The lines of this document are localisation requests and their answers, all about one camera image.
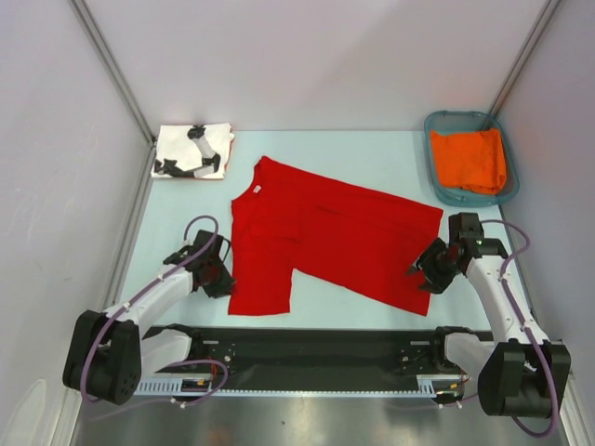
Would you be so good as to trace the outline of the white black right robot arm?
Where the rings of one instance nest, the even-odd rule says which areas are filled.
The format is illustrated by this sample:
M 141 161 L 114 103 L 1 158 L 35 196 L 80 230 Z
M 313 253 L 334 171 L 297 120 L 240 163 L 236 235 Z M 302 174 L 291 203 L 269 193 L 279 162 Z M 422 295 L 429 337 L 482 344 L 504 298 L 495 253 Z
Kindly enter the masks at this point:
M 433 241 L 408 270 L 422 274 L 420 290 L 433 295 L 463 276 L 480 298 L 494 340 L 488 347 L 468 329 L 445 328 L 443 341 L 429 349 L 430 365 L 440 373 L 458 366 L 475 379 L 488 415 L 554 419 L 571 355 L 549 339 L 515 296 L 509 274 L 515 256 L 499 239 L 486 237 L 483 225 L 475 213 L 451 215 L 448 239 Z

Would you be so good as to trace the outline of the red t shirt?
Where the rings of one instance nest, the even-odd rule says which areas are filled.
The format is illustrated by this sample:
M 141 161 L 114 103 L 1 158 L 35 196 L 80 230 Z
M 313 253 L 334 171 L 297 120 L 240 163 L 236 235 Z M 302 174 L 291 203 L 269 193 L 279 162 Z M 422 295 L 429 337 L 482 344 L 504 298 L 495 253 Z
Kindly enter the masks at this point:
M 443 210 L 262 157 L 231 203 L 228 312 L 289 312 L 295 271 L 425 316 L 430 293 L 408 274 L 437 238 Z

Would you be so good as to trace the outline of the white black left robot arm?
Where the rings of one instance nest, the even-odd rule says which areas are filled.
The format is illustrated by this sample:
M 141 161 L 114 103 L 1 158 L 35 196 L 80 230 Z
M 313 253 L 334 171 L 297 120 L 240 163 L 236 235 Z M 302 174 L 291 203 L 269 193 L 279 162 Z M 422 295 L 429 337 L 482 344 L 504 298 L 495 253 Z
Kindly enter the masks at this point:
M 103 311 L 87 310 L 76 320 L 62 383 L 93 400 L 128 402 L 142 380 L 169 368 L 192 372 L 216 368 L 199 330 L 179 323 L 154 332 L 155 323 L 196 291 L 211 298 L 231 294 L 234 279 L 224 261 L 225 237 L 199 230 L 166 257 L 155 279 L 126 302 Z

